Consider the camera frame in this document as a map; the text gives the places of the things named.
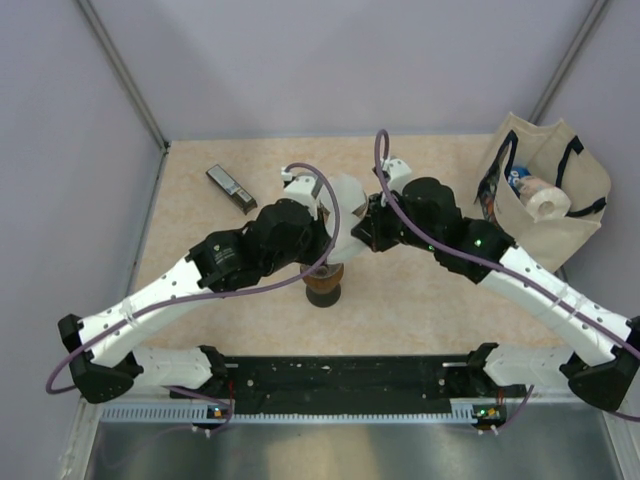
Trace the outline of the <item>white coffee filter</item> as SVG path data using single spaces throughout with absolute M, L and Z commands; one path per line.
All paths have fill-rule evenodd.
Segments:
M 340 215 L 347 214 L 362 219 L 368 208 L 368 196 L 360 181 L 347 174 L 339 174 L 329 179 L 336 195 Z
M 364 242 L 351 234 L 351 230 L 359 221 L 360 219 L 351 213 L 340 217 L 335 245 L 326 259 L 328 264 L 348 263 L 351 259 L 369 249 Z

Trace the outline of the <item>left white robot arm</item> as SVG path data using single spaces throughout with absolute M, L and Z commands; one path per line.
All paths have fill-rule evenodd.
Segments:
M 260 281 L 290 264 L 322 266 L 338 232 L 326 228 L 319 209 L 280 199 L 241 228 L 209 234 L 160 278 L 116 305 L 84 318 L 67 315 L 58 329 L 74 388 L 92 404 L 134 388 L 220 394 L 229 374 L 216 348 L 153 350 L 144 341 L 209 301 L 264 292 Z

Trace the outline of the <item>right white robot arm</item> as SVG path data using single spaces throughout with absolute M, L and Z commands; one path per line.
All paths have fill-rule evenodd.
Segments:
M 489 343 L 472 353 L 466 380 L 487 396 L 500 386 L 566 387 L 617 414 L 639 371 L 639 321 L 606 310 L 536 262 L 494 224 L 462 215 L 453 191 L 434 178 L 369 198 L 353 237 L 374 252 L 397 245 L 428 251 L 449 272 L 510 300 L 564 342 L 534 349 Z

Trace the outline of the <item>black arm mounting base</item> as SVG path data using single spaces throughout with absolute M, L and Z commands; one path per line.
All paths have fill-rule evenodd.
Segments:
M 227 374 L 197 391 L 234 398 L 238 414 L 448 413 L 452 399 L 522 397 L 465 355 L 228 356 Z

